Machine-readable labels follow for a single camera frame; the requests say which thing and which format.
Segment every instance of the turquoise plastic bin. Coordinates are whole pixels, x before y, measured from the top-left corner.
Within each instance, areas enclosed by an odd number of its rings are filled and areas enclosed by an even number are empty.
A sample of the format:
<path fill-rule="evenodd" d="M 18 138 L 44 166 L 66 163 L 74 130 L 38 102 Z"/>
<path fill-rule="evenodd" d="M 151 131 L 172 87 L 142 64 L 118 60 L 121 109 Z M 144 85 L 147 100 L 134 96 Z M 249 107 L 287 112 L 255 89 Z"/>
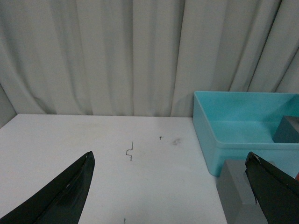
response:
<path fill-rule="evenodd" d="M 295 177 L 299 144 L 272 140 L 284 115 L 299 116 L 298 94 L 196 91 L 193 124 L 210 174 L 252 151 Z"/>

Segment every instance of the gray box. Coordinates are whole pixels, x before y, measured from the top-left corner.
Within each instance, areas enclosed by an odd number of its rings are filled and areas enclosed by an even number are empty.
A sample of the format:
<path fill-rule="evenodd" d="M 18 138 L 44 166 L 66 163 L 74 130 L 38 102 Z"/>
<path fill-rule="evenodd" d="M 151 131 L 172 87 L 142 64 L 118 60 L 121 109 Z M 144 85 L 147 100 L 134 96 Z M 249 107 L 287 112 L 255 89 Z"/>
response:
<path fill-rule="evenodd" d="M 217 190 L 228 224 L 268 224 L 245 174 L 245 160 L 225 160 Z"/>
<path fill-rule="evenodd" d="M 299 143 L 299 117 L 283 116 L 273 141 L 275 143 Z"/>

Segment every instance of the white table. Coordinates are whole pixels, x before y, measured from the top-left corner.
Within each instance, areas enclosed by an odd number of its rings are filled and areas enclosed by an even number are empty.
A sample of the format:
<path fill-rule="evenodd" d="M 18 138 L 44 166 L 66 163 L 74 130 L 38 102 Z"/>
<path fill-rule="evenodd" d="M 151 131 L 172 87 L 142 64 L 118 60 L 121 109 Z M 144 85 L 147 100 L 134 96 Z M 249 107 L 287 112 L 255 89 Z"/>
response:
<path fill-rule="evenodd" d="M 0 217 L 88 151 L 80 224 L 227 223 L 192 118 L 158 117 L 17 115 L 0 129 Z"/>

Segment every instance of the curtain fold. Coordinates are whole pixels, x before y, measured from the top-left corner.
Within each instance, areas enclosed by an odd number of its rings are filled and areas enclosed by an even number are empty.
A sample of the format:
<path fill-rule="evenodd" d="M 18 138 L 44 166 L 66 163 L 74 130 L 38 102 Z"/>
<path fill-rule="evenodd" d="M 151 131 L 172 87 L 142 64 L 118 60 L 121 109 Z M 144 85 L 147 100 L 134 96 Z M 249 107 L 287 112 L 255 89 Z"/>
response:
<path fill-rule="evenodd" d="M 9 122 L 14 116 L 16 112 L 11 105 L 9 99 L 6 96 L 6 93 L 2 89 L 0 85 L 0 128 L 3 127 L 7 122 Z"/>
<path fill-rule="evenodd" d="M 0 98 L 187 117 L 194 91 L 298 92 L 298 47 L 298 1 L 0 0 Z"/>
<path fill-rule="evenodd" d="M 299 1 L 282 1 L 249 91 L 275 91 L 299 47 Z"/>

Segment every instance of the gray block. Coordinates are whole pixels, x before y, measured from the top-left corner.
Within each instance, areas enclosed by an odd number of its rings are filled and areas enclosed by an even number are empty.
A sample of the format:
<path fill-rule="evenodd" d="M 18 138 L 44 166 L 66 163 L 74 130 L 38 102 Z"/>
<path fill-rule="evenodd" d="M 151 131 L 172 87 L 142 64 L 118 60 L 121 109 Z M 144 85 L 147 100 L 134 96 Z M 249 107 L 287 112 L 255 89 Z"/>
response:
<path fill-rule="evenodd" d="M 217 190 L 227 223 L 267 224 L 245 170 L 245 160 L 226 160 L 218 179 Z"/>
<path fill-rule="evenodd" d="M 273 141 L 275 143 L 299 143 L 299 117 L 283 116 Z"/>

